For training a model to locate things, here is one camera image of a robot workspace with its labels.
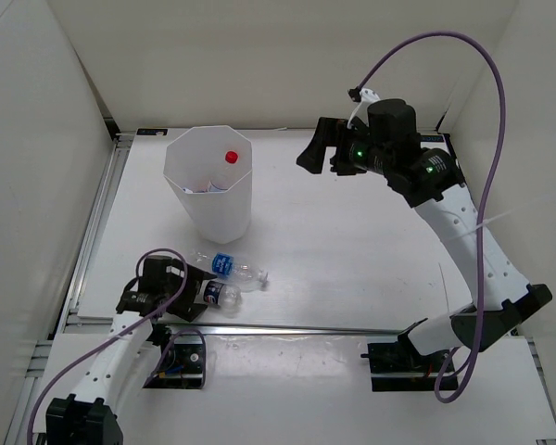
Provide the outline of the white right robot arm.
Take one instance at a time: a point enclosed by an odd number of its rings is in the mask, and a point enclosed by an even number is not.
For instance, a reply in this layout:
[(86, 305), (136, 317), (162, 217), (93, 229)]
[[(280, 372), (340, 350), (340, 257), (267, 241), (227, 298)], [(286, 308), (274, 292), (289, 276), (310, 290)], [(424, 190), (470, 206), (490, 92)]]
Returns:
[(322, 172), (327, 148), (339, 176), (374, 172), (430, 226), (461, 273), (470, 304), (447, 315), (424, 319), (398, 336), (398, 361), (417, 371), (433, 353), (480, 340), (484, 351), (552, 300), (544, 284), (530, 283), (485, 228), (457, 162), (443, 149), (427, 148), (417, 131), (416, 113), (402, 99), (367, 107), (367, 118), (321, 117), (297, 165)]

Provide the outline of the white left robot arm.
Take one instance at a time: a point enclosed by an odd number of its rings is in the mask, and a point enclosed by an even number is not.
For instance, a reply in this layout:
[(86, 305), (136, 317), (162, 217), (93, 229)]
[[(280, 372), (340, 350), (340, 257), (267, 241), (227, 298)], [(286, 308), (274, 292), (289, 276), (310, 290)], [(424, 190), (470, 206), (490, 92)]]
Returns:
[(201, 291), (215, 285), (216, 274), (187, 263), (171, 249), (144, 254), (134, 277), (124, 286), (115, 308), (107, 339), (64, 367), (47, 384), (55, 384), (73, 368), (89, 362), (78, 383), (66, 397), (47, 405), (45, 440), (49, 444), (121, 444), (118, 420), (129, 395), (141, 388), (164, 386), (168, 378), (206, 372), (206, 344), (190, 350), (176, 343), (183, 335), (200, 337), (196, 328), (178, 332), (160, 322), (165, 315), (193, 322), (207, 304), (197, 302)]

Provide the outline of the black cap pepsi bottle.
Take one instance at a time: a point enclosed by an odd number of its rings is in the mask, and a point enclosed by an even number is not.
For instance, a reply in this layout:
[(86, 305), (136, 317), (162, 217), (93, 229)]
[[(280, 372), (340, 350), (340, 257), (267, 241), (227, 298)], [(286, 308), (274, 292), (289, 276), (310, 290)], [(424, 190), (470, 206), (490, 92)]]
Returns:
[(242, 303), (241, 289), (216, 280), (207, 281), (202, 292), (202, 299), (224, 311), (237, 311)]

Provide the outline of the crushed clear blue-label bottle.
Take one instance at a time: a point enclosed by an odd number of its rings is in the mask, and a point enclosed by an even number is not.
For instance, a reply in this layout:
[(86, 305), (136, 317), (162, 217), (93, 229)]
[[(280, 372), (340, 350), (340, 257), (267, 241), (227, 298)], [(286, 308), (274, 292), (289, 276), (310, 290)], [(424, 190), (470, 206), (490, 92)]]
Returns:
[(192, 249), (189, 260), (195, 267), (215, 274), (222, 282), (238, 286), (244, 292), (261, 290), (268, 285), (268, 271), (245, 257), (217, 249)]

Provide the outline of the black corner label plate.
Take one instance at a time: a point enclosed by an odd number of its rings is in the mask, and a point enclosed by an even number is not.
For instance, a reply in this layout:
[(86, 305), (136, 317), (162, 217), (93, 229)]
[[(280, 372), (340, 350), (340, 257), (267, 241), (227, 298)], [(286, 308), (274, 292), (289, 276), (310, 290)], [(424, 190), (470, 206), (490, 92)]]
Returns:
[(166, 128), (139, 128), (136, 131), (137, 136), (166, 136), (168, 130)]

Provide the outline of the red cap water bottle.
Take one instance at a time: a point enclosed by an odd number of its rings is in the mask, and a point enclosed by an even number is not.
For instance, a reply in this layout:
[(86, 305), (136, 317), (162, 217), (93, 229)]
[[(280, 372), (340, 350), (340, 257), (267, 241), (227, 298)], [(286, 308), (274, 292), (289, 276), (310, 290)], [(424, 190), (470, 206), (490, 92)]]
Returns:
[(214, 172), (208, 182), (210, 193), (224, 192), (233, 185), (238, 160), (239, 155), (237, 152), (228, 150), (225, 153), (224, 162), (219, 169)]

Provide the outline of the white zip tie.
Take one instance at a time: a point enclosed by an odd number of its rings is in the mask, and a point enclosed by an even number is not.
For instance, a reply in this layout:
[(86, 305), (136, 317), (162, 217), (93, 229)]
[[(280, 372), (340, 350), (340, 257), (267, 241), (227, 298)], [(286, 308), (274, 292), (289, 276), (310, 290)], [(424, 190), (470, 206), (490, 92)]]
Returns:
[(464, 238), (466, 236), (469, 235), (473, 235), (475, 234), (479, 229), (484, 229), (485, 227), (488, 227), (490, 224), (492, 224), (493, 222), (500, 220), (502, 218), (505, 218), (506, 216), (509, 216), (511, 214), (514, 214), (516, 211), (520, 210), (522, 207), (515, 207), (513, 209), (510, 210), (506, 210), (504, 212), (502, 212), (501, 214), (498, 214), (496, 216), (490, 217), (490, 218), (485, 218), (483, 221), (481, 221), (479, 224), (477, 224), (475, 227), (471, 228), (470, 230), (468, 230), (467, 232), (464, 232), (462, 234), (459, 235), (455, 235), (453, 237), (451, 237), (449, 239), (449, 241), (454, 241), (456, 239), (461, 239)]

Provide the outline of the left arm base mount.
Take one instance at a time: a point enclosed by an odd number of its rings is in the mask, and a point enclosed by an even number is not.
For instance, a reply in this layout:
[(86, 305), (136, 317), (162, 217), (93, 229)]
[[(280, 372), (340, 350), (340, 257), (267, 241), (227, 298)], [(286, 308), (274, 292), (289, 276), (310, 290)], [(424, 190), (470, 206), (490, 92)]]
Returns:
[(143, 388), (203, 389), (207, 380), (207, 343), (196, 328), (173, 333), (163, 327), (151, 334), (147, 342), (158, 347), (160, 360), (146, 378)]

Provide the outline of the blue label upright-lying bottle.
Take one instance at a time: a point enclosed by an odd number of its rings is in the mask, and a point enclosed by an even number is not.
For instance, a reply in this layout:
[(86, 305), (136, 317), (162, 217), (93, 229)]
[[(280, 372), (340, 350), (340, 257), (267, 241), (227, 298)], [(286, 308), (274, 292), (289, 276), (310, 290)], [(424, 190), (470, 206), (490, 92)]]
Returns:
[(205, 188), (198, 188), (198, 189), (192, 189), (189, 187), (182, 187), (182, 190), (185, 192), (185, 194), (204, 194), (204, 193), (209, 193), (209, 188), (205, 187)]

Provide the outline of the white octagonal bin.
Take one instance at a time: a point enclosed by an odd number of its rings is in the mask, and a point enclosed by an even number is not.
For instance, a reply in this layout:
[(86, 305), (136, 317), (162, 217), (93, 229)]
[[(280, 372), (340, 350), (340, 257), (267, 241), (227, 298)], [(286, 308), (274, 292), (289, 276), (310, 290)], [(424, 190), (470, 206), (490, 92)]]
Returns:
[(163, 175), (201, 236), (244, 235), (252, 202), (252, 145), (230, 126), (193, 127), (166, 149)]

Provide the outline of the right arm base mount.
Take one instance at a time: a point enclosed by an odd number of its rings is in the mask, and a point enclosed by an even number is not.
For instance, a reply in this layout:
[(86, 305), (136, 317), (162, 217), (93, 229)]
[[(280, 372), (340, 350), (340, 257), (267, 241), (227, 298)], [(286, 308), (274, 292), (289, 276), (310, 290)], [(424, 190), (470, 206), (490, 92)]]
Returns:
[(453, 391), (458, 388), (458, 378), (453, 364), (444, 374), (443, 362), (449, 350), (441, 350), (417, 360), (395, 343), (369, 343), (361, 358), (368, 361), (373, 392), (428, 392), (435, 389), (436, 378), (442, 375), (440, 389)]

